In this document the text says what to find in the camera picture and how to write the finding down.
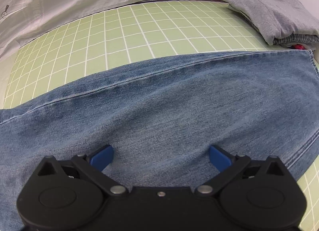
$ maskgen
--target denim jeans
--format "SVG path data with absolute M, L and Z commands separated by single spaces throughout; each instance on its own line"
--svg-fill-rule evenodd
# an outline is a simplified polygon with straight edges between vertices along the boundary
M 319 153 L 319 78 L 311 51 L 222 52 L 147 60 L 71 82 L 0 110 L 0 230 L 44 156 L 105 144 L 103 173 L 127 186 L 191 186 L 218 174 L 208 148 L 264 160 L 295 179 Z

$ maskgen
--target jeans seam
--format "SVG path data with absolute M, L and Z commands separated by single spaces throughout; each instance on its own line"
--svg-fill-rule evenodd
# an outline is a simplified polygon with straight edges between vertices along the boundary
M 317 129 L 315 133 L 298 149 L 298 151 L 286 161 L 285 165 L 288 169 L 291 168 L 299 160 L 299 158 L 310 149 L 318 137 L 319 129 Z
M 310 61 L 311 61 L 312 65 L 313 65 L 313 67 L 315 68 L 315 71 L 316 71 L 317 76 L 318 76 L 318 78 L 319 78 L 319 72 L 318 72 L 318 68 L 317 68 L 317 66 L 316 66 L 316 64 L 315 64 L 314 53 L 312 52 L 312 50 L 307 50 L 307 51 L 308 51 L 308 53 L 309 53 Z
M 235 57 L 246 57 L 247 55 L 251 55 L 251 54 L 255 54 L 255 53 L 270 53 L 270 52 L 274 52 L 274 53 L 279 53 L 279 52 L 290 52 L 290 51 L 295 51 L 295 50 L 280 50 L 280 51 L 254 51 L 254 52 L 249 52 L 249 53 L 244 53 L 244 54 L 237 54 L 237 55 L 230 55 L 230 56 L 226 56 L 226 57 L 219 57 L 219 58 L 207 58 L 207 59 L 204 59 L 204 60 L 200 60 L 200 61 L 193 61 L 193 62 L 190 62 L 190 63 L 187 63 L 187 64 L 183 64 L 181 66 L 175 66 L 173 68 L 169 68 L 169 69 L 163 69 L 163 70 L 159 70 L 159 71 L 156 71 L 156 72 L 153 72 L 153 73 L 147 73 L 147 74 L 143 74 L 141 76 L 137 76 L 135 78 L 130 78 L 130 79 L 126 79 L 125 81 L 120 81 L 120 82 L 117 82 L 117 83 L 114 83 L 112 85 L 109 85 L 109 86 L 103 86 L 103 87 L 100 87 L 100 88 L 97 88 L 97 89 L 94 89 L 94 90 L 89 90 L 87 92 L 81 92 L 81 93 L 77 93 L 77 94 L 73 94 L 73 95 L 69 95 L 69 96 L 66 96 L 66 97 L 63 97 L 63 98 L 60 98 L 60 99 L 56 99 L 56 100 L 52 100 L 52 101 L 49 101 L 49 102 L 46 102 L 40 106 L 37 106 L 33 109 L 31 109 L 30 111 L 27 111 L 21 115 L 16 115 L 16 116 L 13 116 L 11 118 L 8 118 L 7 120 L 4 120 L 2 122 L 0 122 L 0 125 L 4 124 L 4 123 L 7 123 L 15 118 L 19 118 L 19 117 L 22 117 L 24 115 L 27 115 L 28 113 L 31 113 L 37 109 L 40 109 L 42 107 L 45 107 L 45 106 L 48 106 L 48 105 L 51 105 L 51 104 L 54 104 L 54 103 L 58 103 L 60 101 L 65 101 L 65 100 L 70 100 L 70 99 L 73 99 L 73 98 L 77 98 L 77 97 L 80 97 L 80 96 L 86 96 L 88 94 L 92 94 L 92 93 L 97 93 L 99 91 L 103 91 L 105 89 L 108 89 L 108 88 L 112 88 L 112 87 L 115 87 L 115 86 L 119 86 L 119 85 L 123 85 L 123 84 L 126 84 L 126 83 L 130 83 L 130 82 L 133 82 L 133 81 L 136 81 L 136 80 L 140 80 L 140 79 L 144 79 L 144 78 L 147 78 L 147 77 L 150 77 L 150 76 L 154 76 L 154 75 L 157 75 L 157 74 L 162 74 L 162 73 L 166 73 L 166 72 L 169 72 L 169 71 L 173 71 L 173 70 L 176 70 L 176 69 L 181 69 L 181 68 L 184 68 L 184 67 L 189 67 L 189 66 L 192 66 L 192 65 L 195 65 L 195 64 L 200 64 L 200 63 L 206 63 L 206 62 L 209 62 L 209 61 L 213 61 L 213 60 L 223 60 L 223 59 L 229 59 L 229 58 L 235 58 Z

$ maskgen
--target gray folded cloth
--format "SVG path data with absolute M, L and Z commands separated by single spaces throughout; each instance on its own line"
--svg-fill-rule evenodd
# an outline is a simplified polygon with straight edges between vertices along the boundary
M 230 9 L 244 15 L 269 45 L 297 42 L 294 34 L 311 35 L 312 43 L 319 40 L 319 20 L 312 16 L 298 0 L 223 1 L 230 4 Z M 309 37 L 299 36 L 298 42 L 300 39 L 306 40 Z

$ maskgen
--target blue gripper pad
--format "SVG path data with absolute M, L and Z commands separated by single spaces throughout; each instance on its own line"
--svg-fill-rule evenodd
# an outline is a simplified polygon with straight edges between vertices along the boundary
M 105 148 L 99 150 L 90 158 L 90 165 L 95 169 L 102 171 L 106 166 L 108 166 L 113 161 L 113 147 L 108 145 Z
M 209 160 L 220 172 L 232 165 L 232 160 L 213 146 L 209 148 Z

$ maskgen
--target green cutting mat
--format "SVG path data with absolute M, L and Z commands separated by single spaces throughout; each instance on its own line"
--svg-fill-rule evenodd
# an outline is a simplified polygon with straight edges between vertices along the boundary
M 269 46 L 228 4 L 208 1 L 143 3 L 60 26 L 22 47 L 4 108 L 84 76 L 136 61 L 216 51 L 282 50 Z M 301 222 L 319 228 L 319 157 L 298 184 L 308 201 Z

